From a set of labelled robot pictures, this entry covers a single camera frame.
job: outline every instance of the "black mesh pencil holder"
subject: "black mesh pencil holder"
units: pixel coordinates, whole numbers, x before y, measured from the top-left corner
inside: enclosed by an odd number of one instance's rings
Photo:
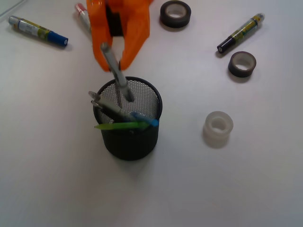
[[[109,99],[127,112],[136,111],[153,119],[160,119],[162,99],[157,89],[144,79],[126,77],[135,101],[127,102],[115,80],[106,83],[98,94]],[[113,123],[113,120],[94,107],[94,115],[99,124]],[[149,126],[135,130],[101,130],[108,151],[119,159],[138,160],[147,156],[156,146],[159,127]]]

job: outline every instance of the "blue marker cap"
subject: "blue marker cap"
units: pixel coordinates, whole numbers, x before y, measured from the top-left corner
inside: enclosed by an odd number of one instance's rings
[[[68,38],[65,38],[62,35],[59,35],[53,31],[50,31],[47,36],[47,41],[61,45],[61,46],[66,46],[67,42],[68,42]]]
[[[152,125],[153,127],[157,127],[159,125],[159,121],[157,119],[152,119],[148,116],[144,116],[142,114],[139,114],[137,112],[131,112],[131,115],[137,119],[138,121],[143,121],[146,122],[150,125]]]

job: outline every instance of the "marker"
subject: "marker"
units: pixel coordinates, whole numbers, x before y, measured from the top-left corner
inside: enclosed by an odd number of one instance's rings
[[[57,45],[66,46],[68,38],[65,38],[62,35],[59,35],[45,27],[34,24],[28,20],[10,16],[9,24],[12,25],[15,29],[26,32],[28,34],[34,35],[48,42],[55,43]]]
[[[265,15],[258,13],[253,18],[249,19],[244,25],[242,25],[237,31],[232,33],[227,39],[225,39],[220,45],[217,46],[219,53],[224,53],[228,48],[238,43],[249,32],[258,28],[264,20]]]
[[[80,18],[80,21],[85,26],[85,28],[88,30],[88,32],[91,33],[89,13],[87,12],[87,9],[81,3],[77,3],[75,5],[75,9],[78,12],[78,17]]]
[[[153,127],[157,127],[159,125],[159,121],[157,119],[152,119],[137,112],[131,112],[131,115],[139,122],[146,122]]]

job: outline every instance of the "black tape roll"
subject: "black tape roll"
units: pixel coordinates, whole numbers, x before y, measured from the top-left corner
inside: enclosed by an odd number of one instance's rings
[[[189,23],[191,15],[190,7],[182,1],[168,1],[161,6],[160,20],[167,27],[180,28]]]
[[[237,65],[247,66],[246,70],[240,69]],[[236,52],[232,55],[228,64],[229,71],[236,77],[249,77],[257,65],[255,57],[245,51]]]

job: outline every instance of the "silver pen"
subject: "silver pen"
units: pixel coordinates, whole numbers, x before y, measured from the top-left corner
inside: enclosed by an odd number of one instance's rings
[[[108,110],[108,112],[111,112],[112,115],[120,116],[120,118],[123,118],[128,122],[137,121],[136,118],[133,117],[130,113],[121,109],[119,106],[117,106],[115,103],[108,100],[107,98],[104,98],[103,96],[101,96],[95,92],[92,92],[92,91],[89,91],[89,96],[94,99],[94,101],[91,102],[94,106],[96,106],[96,104],[97,104],[97,105],[99,105],[99,108],[106,109],[106,110]]]
[[[123,76],[123,74],[120,70],[119,63],[117,62],[117,59],[114,56],[114,53],[110,49],[110,46],[108,45],[108,43],[103,43],[103,44],[101,44],[100,48],[108,63],[109,69],[114,74],[115,80],[120,88],[121,93],[123,94],[123,96],[125,97],[125,99],[128,102],[133,102],[134,95],[133,95],[130,87],[128,86],[128,82],[127,82],[125,76]]]

